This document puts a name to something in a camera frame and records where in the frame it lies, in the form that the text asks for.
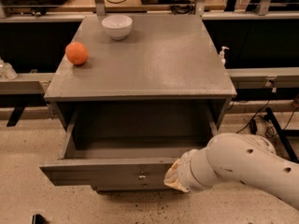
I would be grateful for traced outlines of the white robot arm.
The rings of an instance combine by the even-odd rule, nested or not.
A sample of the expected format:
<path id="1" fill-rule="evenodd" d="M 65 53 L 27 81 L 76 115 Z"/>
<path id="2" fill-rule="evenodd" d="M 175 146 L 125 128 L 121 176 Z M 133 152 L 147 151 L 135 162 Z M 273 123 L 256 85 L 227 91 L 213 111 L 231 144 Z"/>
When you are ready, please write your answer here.
<path id="1" fill-rule="evenodd" d="M 299 209 L 299 164 L 280 158 L 259 135 L 218 134 L 206 147 L 185 152 L 164 177 L 166 186 L 183 192 L 225 181 L 260 189 Z"/>

